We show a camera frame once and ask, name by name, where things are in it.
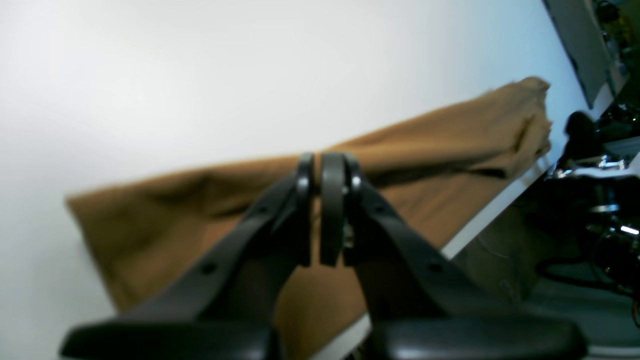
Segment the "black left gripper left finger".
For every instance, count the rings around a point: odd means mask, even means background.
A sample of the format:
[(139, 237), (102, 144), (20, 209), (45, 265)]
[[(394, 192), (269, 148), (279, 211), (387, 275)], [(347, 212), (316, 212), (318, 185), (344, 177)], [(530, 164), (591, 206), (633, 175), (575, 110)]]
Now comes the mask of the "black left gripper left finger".
[(314, 155), (269, 187), (233, 230), (124, 324), (241, 319), (270, 323), (275, 301), (295, 268), (311, 263)]

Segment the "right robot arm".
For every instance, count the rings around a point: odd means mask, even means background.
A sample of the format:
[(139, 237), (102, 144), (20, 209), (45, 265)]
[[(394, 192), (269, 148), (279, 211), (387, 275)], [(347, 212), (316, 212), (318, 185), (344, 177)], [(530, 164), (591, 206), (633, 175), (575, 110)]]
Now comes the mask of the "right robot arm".
[(639, 305), (639, 159), (609, 153), (597, 124), (575, 111), (544, 198), (578, 255), (535, 265), (547, 280), (628, 297)]

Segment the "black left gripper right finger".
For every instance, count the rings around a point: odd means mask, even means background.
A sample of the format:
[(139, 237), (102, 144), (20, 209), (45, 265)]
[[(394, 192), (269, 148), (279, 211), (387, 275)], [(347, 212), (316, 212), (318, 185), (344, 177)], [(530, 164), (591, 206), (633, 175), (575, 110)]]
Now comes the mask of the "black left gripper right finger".
[(372, 323), (530, 323), (411, 228), (351, 153), (323, 153), (320, 198), (320, 262), (354, 269)]

